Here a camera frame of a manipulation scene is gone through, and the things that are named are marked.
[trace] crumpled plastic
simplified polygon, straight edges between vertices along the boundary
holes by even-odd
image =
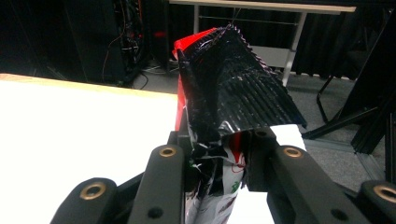
[[[276,74],[236,28],[218,28],[177,57],[193,142],[217,144],[232,133],[306,125]]]
[[[177,41],[174,53],[193,144],[191,165],[200,174],[186,202],[186,223],[226,223],[242,186],[250,131],[306,122],[276,73],[235,27],[186,39],[188,46]]]

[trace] brass screw hole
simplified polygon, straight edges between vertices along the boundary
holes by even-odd
[[[83,200],[92,200],[100,197],[106,191],[106,185],[103,182],[94,182],[86,186],[79,197]]]
[[[175,154],[176,154],[176,150],[172,147],[166,147],[166,148],[161,149],[161,151],[160,151],[160,155],[162,157],[171,157]]]
[[[391,203],[396,203],[396,189],[384,185],[377,185],[374,187],[374,192],[382,199]]]
[[[303,154],[301,153],[301,151],[292,148],[292,147],[286,147],[285,149],[283,149],[283,152],[289,156],[289,157],[293,157],[293,158],[298,158],[301,157]]]

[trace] table leg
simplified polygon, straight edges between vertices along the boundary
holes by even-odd
[[[300,40],[301,32],[303,31],[306,14],[307,14],[306,12],[302,12],[300,15],[297,30],[294,34],[293,43],[291,44],[291,48],[288,54],[288,59],[286,60],[285,68],[283,70],[283,77],[282,77],[283,86],[286,86],[286,84],[288,83],[291,67],[293,66],[294,57],[296,56],[298,42]]]

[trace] desk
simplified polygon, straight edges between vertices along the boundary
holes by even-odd
[[[0,223],[50,223],[80,182],[142,173],[174,129],[177,97],[0,74],[0,106]],[[272,130],[304,148],[296,125]],[[265,199],[241,190],[229,224],[271,223]]]
[[[267,47],[255,47],[253,51],[263,59],[269,66],[283,67],[282,83],[286,86],[293,66],[294,57],[300,40],[301,32],[307,13],[333,14],[338,15],[341,12],[354,12],[355,7],[335,7],[335,6],[317,6],[317,5],[300,5],[300,4],[280,4],[265,3],[254,1],[227,1],[227,0],[169,0],[169,4],[193,5],[194,6],[194,33],[199,32],[199,6],[206,7],[237,7],[274,11],[289,11],[300,13],[297,28],[294,33],[293,41],[289,49],[276,49]]]

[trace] floor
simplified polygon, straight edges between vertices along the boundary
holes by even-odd
[[[177,62],[170,62],[170,74],[166,74],[154,61],[149,62],[142,74],[136,78],[133,88],[144,91],[177,93]],[[316,97],[325,80],[320,77],[291,74],[287,89],[294,103],[305,117],[308,126],[300,127],[301,133],[314,130],[324,122],[320,116]],[[354,81],[334,79],[322,94],[321,102],[329,118],[343,106]],[[378,144],[372,155],[354,153],[350,145],[357,125],[349,125],[316,140],[304,140],[307,151],[336,183],[355,191],[363,181],[382,178],[384,175],[384,141]]]

